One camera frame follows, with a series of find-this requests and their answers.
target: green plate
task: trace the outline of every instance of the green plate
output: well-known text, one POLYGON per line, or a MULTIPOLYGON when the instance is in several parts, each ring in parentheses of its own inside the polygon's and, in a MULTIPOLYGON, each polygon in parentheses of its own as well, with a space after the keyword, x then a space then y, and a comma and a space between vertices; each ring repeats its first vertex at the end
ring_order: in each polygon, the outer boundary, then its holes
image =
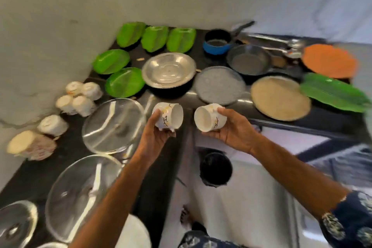
POLYGON ((124 68, 107 79, 105 89, 112 97, 126 98, 139 92, 144 85, 141 69, 124 68))
POLYGON ((124 68, 129 61, 128 52, 121 49, 107 50, 97 56, 93 62, 93 70, 101 75, 109 75, 124 68))
POLYGON ((362 91, 327 76, 308 73, 300 87, 303 94, 340 110, 363 113, 372 106, 362 91))
POLYGON ((117 37, 116 42, 120 47, 128 47, 135 44, 145 31, 146 24, 143 22, 131 22, 124 24, 117 37))
POLYGON ((141 39, 142 47, 148 52, 159 50, 167 42, 168 32, 166 26, 147 27, 141 39))
POLYGON ((185 53, 194 45, 195 37, 194 28, 175 28, 169 34, 167 49, 169 52, 185 53))

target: trash bin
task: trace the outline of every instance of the trash bin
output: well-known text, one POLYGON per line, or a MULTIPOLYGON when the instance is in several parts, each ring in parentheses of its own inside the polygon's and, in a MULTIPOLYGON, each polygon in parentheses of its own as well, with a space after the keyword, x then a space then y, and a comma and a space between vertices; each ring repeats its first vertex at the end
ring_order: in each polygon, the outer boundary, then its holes
POLYGON ((232 175, 232 163, 218 150, 208 149, 199 152, 200 178, 207 186, 226 185, 232 175))

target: hand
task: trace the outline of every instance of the hand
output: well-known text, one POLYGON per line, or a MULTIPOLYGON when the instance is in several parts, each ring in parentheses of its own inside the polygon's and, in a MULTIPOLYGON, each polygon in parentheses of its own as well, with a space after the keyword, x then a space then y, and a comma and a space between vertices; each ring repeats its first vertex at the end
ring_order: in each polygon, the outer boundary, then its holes
POLYGON ((147 124, 143 130, 141 140, 139 142, 136 153, 136 157, 146 161, 148 167, 150 167, 156 158, 159 156, 165 142, 172 136, 176 137, 176 133, 170 130, 160 131, 156 126, 156 122, 161 116, 161 111, 156 111, 148 119, 147 124))
POLYGON ((253 128, 248 119, 233 109, 218 108, 217 111, 227 117, 226 124, 220 129, 202 134, 218 138, 238 151, 255 154, 259 140, 262 140, 263 136, 253 128))

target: white cup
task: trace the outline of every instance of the white cup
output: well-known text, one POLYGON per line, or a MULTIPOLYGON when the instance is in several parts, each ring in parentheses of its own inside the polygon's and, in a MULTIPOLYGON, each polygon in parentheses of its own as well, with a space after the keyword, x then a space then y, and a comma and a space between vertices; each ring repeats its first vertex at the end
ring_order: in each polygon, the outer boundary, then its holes
POLYGON ((222 128, 227 121, 227 117, 217 112, 217 108, 222 108, 217 103, 199 107, 194 113, 196 127, 202 132, 209 132, 222 128))
POLYGON ((180 104, 172 104, 160 102, 155 105, 152 112, 160 109, 162 114, 158 122, 155 124, 160 130, 168 128, 174 132, 175 129, 180 128, 183 122, 183 108, 180 104))

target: forearm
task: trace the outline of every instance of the forearm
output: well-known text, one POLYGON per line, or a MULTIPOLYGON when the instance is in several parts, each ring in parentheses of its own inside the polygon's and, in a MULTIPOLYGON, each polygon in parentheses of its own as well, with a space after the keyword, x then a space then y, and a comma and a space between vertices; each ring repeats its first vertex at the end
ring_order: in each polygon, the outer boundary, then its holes
POLYGON ((350 192, 264 136, 252 155, 316 218, 350 192))
POLYGON ((69 248, 115 247, 147 167, 139 155, 133 156, 69 248))

